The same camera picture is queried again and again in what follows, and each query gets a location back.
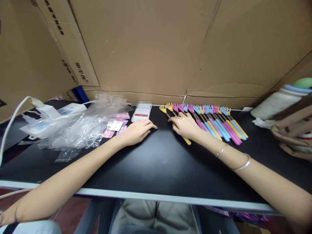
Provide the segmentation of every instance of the wrist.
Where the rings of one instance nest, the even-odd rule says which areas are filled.
[[[117,151],[121,150],[122,148],[126,147],[124,140],[120,135],[112,137],[109,141],[106,142],[107,144],[111,144],[112,147],[116,148]]]
[[[191,140],[195,141],[196,143],[202,145],[203,140],[207,139],[209,140],[210,138],[214,138],[210,133],[198,128],[194,134]]]

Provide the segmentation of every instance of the cardboard box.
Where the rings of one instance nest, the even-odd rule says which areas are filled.
[[[37,0],[51,36],[62,51],[80,85],[99,86],[84,41],[67,1]]]
[[[187,95],[194,104],[242,108],[312,75],[302,65],[311,63],[312,50],[305,0],[70,3],[100,84],[84,87],[88,92],[145,96],[155,104]]]
[[[0,1],[0,122],[32,96],[46,101],[77,86],[38,8],[30,1]],[[33,107],[26,102],[20,112]]]
[[[312,75],[306,0],[3,0],[0,13],[0,121],[77,85],[240,109]]]

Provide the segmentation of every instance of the blue bracket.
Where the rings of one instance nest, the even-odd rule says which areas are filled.
[[[75,95],[80,104],[90,101],[81,86],[73,88],[72,93]]]

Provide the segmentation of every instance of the hand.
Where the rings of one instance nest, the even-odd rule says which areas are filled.
[[[151,120],[143,119],[132,123],[117,137],[124,146],[134,145],[143,141],[143,139],[150,133],[151,128],[158,129]]]
[[[173,122],[173,130],[180,136],[194,140],[202,131],[190,113],[179,112],[178,116],[171,117],[168,122]]]

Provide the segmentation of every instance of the green bottle cap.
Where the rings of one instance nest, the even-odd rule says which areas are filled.
[[[292,86],[297,88],[310,88],[312,87],[312,78],[307,77],[299,79],[293,83]]]

